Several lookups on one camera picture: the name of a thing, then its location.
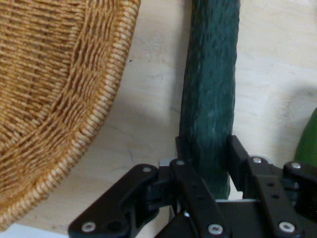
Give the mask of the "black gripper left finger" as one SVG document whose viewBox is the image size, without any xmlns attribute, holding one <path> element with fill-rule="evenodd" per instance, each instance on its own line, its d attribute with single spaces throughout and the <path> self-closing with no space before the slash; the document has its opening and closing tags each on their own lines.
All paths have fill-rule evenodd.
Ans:
<svg viewBox="0 0 317 238">
<path fill-rule="evenodd" d="M 68 227 L 71 238 L 134 238 L 169 207 L 159 238 L 229 238 L 231 229 L 216 200 L 196 173 L 183 138 L 177 157 L 158 167 L 138 164 L 129 170 Z"/>
</svg>

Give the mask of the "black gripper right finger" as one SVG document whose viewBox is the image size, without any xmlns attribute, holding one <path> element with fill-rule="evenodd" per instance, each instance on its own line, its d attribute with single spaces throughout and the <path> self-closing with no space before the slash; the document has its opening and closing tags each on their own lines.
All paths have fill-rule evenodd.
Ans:
<svg viewBox="0 0 317 238">
<path fill-rule="evenodd" d="M 227 169 L 238 191 L 259 203 L 274 238 L 317 236 L 317 169 L 304 162 L 283 168 L 250 156 L 237 136 L 227 138 Z"/>
</svg>

